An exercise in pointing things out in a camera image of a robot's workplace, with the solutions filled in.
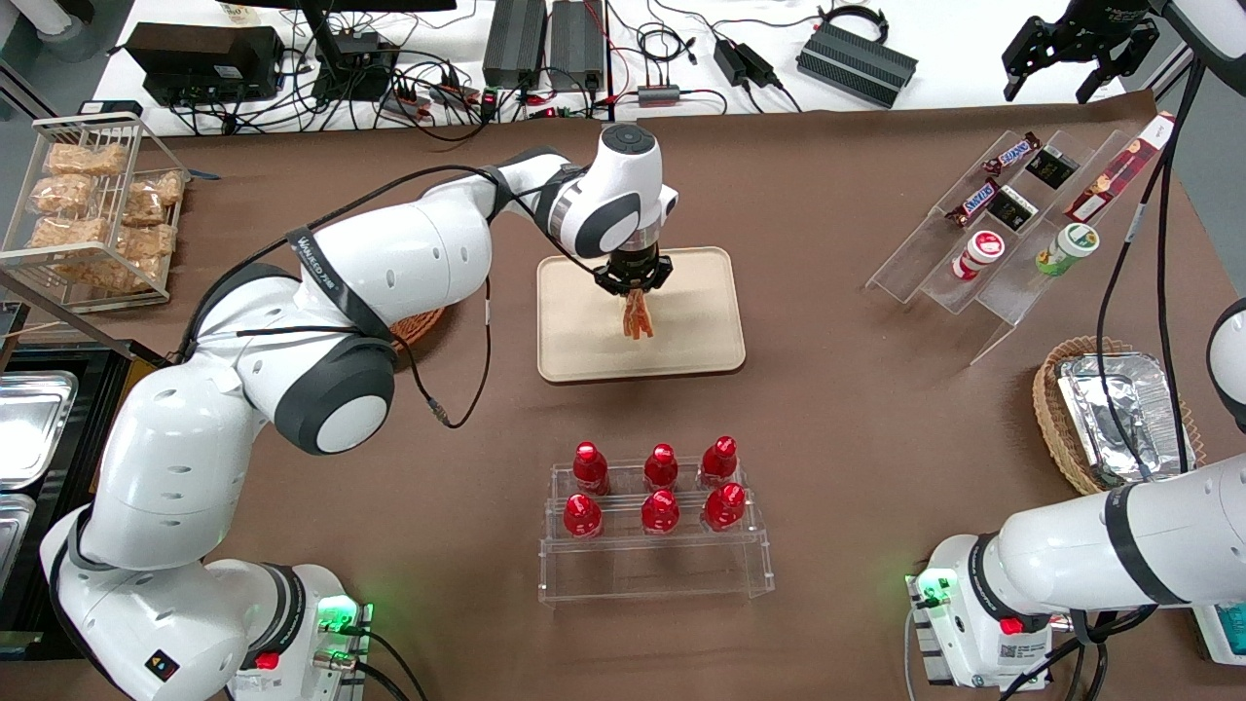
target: wire rack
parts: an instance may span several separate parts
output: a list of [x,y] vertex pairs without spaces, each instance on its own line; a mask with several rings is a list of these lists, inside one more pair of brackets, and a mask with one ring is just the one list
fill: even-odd
[[[4,248],[0,252],[0,265],[4,265],[15,278],[75,313],[167,301],[171,254],[163,255],[157,266],[142,269],[135,260],[123,255],[117,244],[121,237],[122,213],[126,210],[130,197],[130,184],[143,179],[157,179],[173,171],[181,172],[182,182],[186,183],[191,176],[186,166],[147,128],[142,120],[128,112],[54,117],[36,120],[31,126],[37,133],[37,139],[30,156],[30,164],[26,167],[26,177],[22,181],[22,198],[14,207],[12,217],[9,219]],[[158,148],[148,148],[145,154],[151,153],[158,158],[159,166],[137,171],[136,164],[141,152],[143,152],[145,139],[151,139],[151,143]],[[36,223],[41,217],[50,214],[27,210],[26,195],[44,177],[44,164],[56,143],[92,148],[120,147],[126,154],[125,167],[115,174],[93,176],[92,194],[83,210],[62,210],[52,214],[65,219],[106,220],[107,233],[101,240],[30,248],[27,245]],[[181,198],[164,212],[163,223],[171,225],[174,233],[181,213]],[[92,263],[120,265],[115,269],[118,271],[123,269],[133,274],[141,284],[133,285],[133,290],[117,291],[75,280],[66,274],[67,260],[71,260],[74,265]]]

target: brown table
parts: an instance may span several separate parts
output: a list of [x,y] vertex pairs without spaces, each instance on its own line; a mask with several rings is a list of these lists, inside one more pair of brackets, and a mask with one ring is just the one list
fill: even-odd
[[[1136,129],[1154,108],[1146,96],[1126,96],[1085,107],[649,122],[680,192],[664,243],[715,244],[733,256],[749,349],[741,371],[546,385],[536,372],[535,265],[551,249],[531,224],[502,217],[493,228],[493,374],[471,423],[441,428],[404,376],[389,423],[349,454],[309,458],[267,431],[233,530],[212,558],[329,567],[376,604],[378,631],[406,652],[437,701],[901,700],[902,576],[915,562],[948,535],[994,530],[1013,512],[1075,497],[1039,437],[1030,379],[1053,345],[1093,332],[1141,186],[1104,222],[1105,250],[1079,263],[973,369],[966,365],[993,330],[989,319],[906,311],[862,283],[1001,131],[1059,127],[1098,143],[1113,128]],[[597,129],[572,120],[488,128],[449,152],[412,131],[174,141],[188,164],[224,179],[192,188],[173,301],[112,314],[105,327],[171,349],[209,280],[275,234],[434,163],[496,162],[537,143],[584,162]],[[376,204],[415,193],[399,189]],[[1217,461],[1244,442],[1202,359],[1235,294],[1180,189],[1171,222],[1176,367]],[[1111,335],[1153,354],[1154,225],[1153,212],[1109,320]],[[284,252],[275,259],[293,261]],[[442,321],[421,366],[456,416],[480,372],[481,314],[477,298]],[[775,593],[557,613],[537,603],[552,463],[582,440],[622,459],[658,441],[690,453],[723,433],[740,441],[770,527]],[[1113,639],[1101,699],[1241,699],[1246,671],[1201,661],[1195,649],[1184,613]],[[1067,667],[1058,672],[1055,690],[1040,697],[1063,695]],[[6,699],[116,696],[81,661],[0,665],[0,689]],[[925,684],[918,696],[993,699]]]

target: foil container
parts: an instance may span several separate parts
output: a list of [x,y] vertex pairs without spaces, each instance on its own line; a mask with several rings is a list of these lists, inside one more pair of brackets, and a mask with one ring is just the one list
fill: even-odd
[[76,395],[72,374],[0,375],[0,491],[22,489],[44,477]]
[[[1179,476],[1177,433],[1164,367],[1145,354],[1104,355],[1103,362],[1108,396],[1125,438],[1111,421],[1095,356],[1077,356],[1055,366],[1057,383],[1091,476],[1109,488]],[[1184,430],[1181,440],[1192,462],[1194,448]],[[1130,453],[1130,445],[1141,464]]]

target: metal tray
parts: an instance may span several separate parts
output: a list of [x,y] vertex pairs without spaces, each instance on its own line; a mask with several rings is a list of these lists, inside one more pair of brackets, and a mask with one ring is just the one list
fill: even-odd
[[35,501],[25,494],[0,494],[0,591],[9,580],[21,537],[26,533],[30,515],[35,513]]
[[64,371],[0,376],[0,491],[44,477],[76,395],[77,379]]

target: clear acrylic stand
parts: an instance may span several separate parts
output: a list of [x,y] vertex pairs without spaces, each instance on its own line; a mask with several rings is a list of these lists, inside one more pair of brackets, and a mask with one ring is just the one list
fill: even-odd
[[[921,225],[866,281],[866,289],[880,286],[902,304],[908,304],[921,291],[952,314],[959,314],[977,300],[998,316],[999,326],[978,350],[978,355],[969,362],[971,366],[1015,330],[1038,298],[1055,280],[1054,276],[1038,270],[1034,256],[1050,244],[1052,238],[1064,225],[1073,223],[1064,215],[1064,209],[1078,193],[1094,182],[1108,162],[1128,146],[1133,137],[1116,129],[1099,148],[1091,149],[1064,131],[1057,131],[1047,144],[1080,164],[1058,189],[1053,189],[1027,171],[1024,163],[1017,163],[997,177],[996,182],[1017,191],[1038,209],[1038,213],[1017,230],[986,210],[963,229],[944,218],[986,182],[988,173],[982,169],[982,162],[998,156],[1020,139],[1019,133],[1004,132],[936,202]],[[1024,162],[1028,163],[1029,157],[1024,158]],[[1099,220],[1113,202],[1109,202],[1090,223]],[[964,250],[969,237],[983,229],[993,230],[1004,239],[1003,256],[987,265],[972,280],[957,278],[952,274],[952,260]]]
[[774,591],[770,540],[743,468],[733,479],[745,488],[744,518],[723,533],[700,524],[709,491],[697,487],[699,457],[679,457],[679,524],[667,535],[640,528],[649,496],[644,463],[609,468],[611,494],[594,497],[602,508],[602,535],[577,540],[562,525],[567,498],[578,492],[569,464],[554,466],[541,539],[540,599],[548,606],[596,599],[662,599],[703,594]]

